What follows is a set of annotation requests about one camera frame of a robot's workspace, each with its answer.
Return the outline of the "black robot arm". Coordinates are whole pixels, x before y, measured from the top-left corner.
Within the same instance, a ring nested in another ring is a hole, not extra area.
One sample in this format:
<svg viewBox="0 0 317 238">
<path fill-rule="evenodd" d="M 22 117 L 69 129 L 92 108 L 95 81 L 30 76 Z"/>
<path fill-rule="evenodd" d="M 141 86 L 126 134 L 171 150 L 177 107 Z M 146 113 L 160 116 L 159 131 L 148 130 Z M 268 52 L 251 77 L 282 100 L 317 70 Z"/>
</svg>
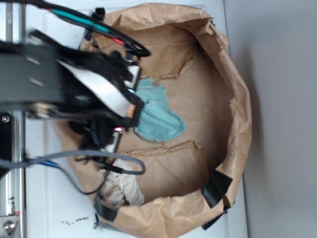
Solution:
<svg viewBox="0 0 317 238">
<path fill-rule="evenodd" d="M 76 50 L 34 30 L 29 43 L 0 44 L 0 112 L 65 120 L 82 148 L 102 149 L 117 128 L 139 123 L 140 71 L 118 51 Z"/>
</svg>

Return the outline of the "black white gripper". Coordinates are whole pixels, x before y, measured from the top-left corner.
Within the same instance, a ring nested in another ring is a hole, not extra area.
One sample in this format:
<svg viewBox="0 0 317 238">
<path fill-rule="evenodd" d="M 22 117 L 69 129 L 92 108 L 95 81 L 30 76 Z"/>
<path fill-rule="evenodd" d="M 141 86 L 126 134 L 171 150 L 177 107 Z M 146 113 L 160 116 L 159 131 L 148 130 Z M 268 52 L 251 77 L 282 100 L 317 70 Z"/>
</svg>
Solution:
<svg viewBox="0 0 317 238">
<path fill-rule="evenodd" d="M 134 93 L 140 67 L 118 51 L 104 53 L 60 50 L 56 58 L 63 102 L 57 115 L 81 135 L 81 149 L 104 149 L 118 127 L 134 128 L 144 102 Z"/>
</svg>

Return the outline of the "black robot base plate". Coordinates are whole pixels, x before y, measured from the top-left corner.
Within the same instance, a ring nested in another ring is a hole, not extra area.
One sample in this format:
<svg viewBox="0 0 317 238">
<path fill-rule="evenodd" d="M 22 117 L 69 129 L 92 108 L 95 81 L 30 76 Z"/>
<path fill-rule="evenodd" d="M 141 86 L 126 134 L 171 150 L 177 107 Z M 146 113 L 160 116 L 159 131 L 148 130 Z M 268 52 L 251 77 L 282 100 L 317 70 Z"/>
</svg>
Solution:
<svg viewBox="0 0 317 238">
<path fill-rule="evenodd" d="M 0 114 L 0 158 L 12 162 L 12 116 L 8 112 Z"/>
</svg>

